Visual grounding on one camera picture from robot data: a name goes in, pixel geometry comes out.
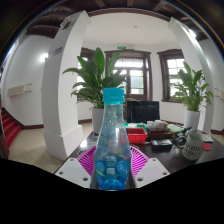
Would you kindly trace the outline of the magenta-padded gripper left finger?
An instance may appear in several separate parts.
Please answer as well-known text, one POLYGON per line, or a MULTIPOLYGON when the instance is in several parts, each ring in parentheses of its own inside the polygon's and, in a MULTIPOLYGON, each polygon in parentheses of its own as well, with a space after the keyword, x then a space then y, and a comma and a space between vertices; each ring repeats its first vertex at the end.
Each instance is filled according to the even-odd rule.
POLYGON ((97 188, 94 174, 95 147, 83 151, 77 158, 70 157, 55 173, 65 180, 84 188, 97 188))

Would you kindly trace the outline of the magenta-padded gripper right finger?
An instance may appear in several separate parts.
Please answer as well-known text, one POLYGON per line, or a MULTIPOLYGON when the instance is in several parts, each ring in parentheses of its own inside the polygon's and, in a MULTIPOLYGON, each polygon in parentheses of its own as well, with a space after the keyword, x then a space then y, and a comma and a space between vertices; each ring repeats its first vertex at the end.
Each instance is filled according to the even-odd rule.
POLYGON ((137 147, 131 147, 131 173, 135 188, 144 187, 169 175, 169 171, 157 158, 148 158, 137 147))

